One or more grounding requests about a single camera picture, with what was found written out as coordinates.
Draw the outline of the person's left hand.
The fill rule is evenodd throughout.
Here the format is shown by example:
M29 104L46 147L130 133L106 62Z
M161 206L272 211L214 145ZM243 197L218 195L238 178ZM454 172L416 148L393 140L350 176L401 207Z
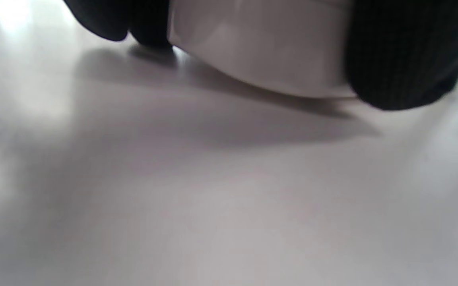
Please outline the person's left hand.
M458 0L66 0L110 41L178 47L243 83L382 110L458 83Z

